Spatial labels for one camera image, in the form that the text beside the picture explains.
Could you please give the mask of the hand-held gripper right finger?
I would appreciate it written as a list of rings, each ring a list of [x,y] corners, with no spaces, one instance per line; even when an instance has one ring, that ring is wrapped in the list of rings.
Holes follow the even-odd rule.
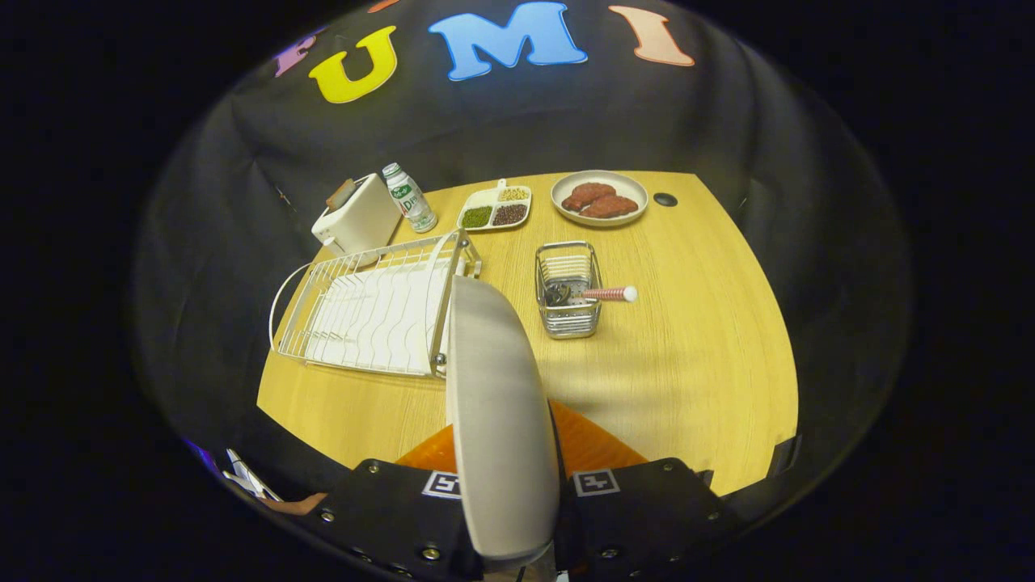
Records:
[[[735,539],[738,513],[708,476],[676,458],[649,461],[551,401],[564,485],[554,548],[570,577],[676,577]]]

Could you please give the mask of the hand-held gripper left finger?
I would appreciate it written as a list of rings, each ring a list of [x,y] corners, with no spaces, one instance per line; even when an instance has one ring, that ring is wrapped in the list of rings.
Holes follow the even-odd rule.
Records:
[[[386,575],[482,579],[463,516],[454,428],[396,462],[366,459],[320,502],[320,537]]]

